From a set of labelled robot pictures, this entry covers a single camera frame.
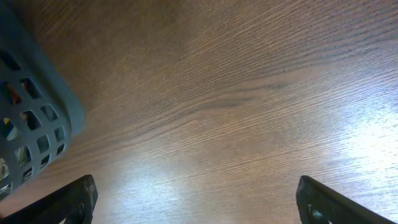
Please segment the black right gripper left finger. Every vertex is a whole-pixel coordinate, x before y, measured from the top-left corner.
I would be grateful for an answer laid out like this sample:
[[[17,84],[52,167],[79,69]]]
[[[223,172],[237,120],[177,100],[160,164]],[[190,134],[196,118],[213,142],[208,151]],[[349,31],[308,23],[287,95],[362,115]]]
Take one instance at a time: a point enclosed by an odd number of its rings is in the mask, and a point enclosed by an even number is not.
[[[29,206],[1,219],[2,224],[90,224],[98,199],[92,175],[84,175]]]

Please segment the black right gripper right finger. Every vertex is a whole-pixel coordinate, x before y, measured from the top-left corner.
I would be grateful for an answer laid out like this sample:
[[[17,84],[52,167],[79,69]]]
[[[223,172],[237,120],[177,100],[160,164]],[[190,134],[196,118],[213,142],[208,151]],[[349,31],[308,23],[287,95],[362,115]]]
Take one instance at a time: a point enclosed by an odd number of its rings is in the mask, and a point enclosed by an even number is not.
[[[300,177],[296,203],[302,224],[394,224],[307,175]]]

